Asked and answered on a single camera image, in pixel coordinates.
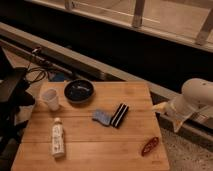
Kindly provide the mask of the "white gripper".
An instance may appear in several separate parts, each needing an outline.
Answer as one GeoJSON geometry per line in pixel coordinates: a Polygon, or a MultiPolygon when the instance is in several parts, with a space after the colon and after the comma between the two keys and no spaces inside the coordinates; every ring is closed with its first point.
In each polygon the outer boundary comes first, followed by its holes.
{"type": "Polygon", "coordinates": [[[177,133],[182,127],[183,123],[190,117],[189,113],[181,113],[170,102],[161,102],[152,107],[154,112],[167,115],[172,124],[173,131],[177,133]]]}

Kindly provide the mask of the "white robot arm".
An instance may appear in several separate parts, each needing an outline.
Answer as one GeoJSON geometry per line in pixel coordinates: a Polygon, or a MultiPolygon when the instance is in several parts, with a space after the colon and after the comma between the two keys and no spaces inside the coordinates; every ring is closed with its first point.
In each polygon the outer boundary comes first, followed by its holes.
{"type": "Polygon", "coordinates": [[[177,133],[187,119],[205,106],[213,106],[213,82],[192,78],[182,85],[179,95],[154,105],[151,110],[166,114],[177,133]]]}

